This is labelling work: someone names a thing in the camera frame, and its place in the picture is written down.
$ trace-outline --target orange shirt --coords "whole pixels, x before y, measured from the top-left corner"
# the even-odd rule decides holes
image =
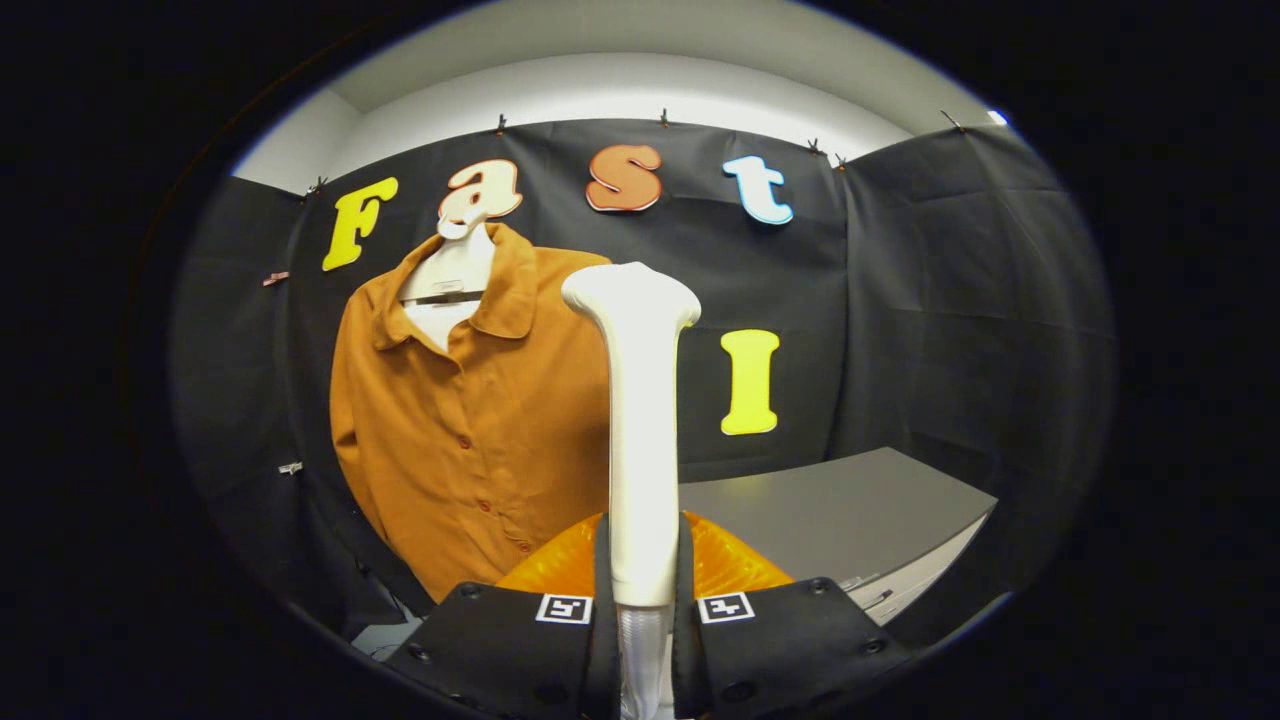
[[[561,296],[571,273],[609,260],[534,247],[502,223],[485,229],[489,284],[448,352],[396,297],[439,234],[351,296],[334,348],[343,474],[438,602],[457,583],[498,582],[609,500],[604,340]]]

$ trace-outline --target clothes hanger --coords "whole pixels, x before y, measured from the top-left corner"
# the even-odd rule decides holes
[[[494,254],[486,219],[480,206],[467,210],[461,223],[440,218],[435,229],[444,238],[443,245],[413,268],[397,299],[406,306],[480,300],[489,283]]]

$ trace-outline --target gray table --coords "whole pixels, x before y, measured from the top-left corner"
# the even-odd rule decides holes
[[[923,559],[989,514],[996,498],[882,447],[778,473],[684,483],[680,505],[796,579],[844,583]]]

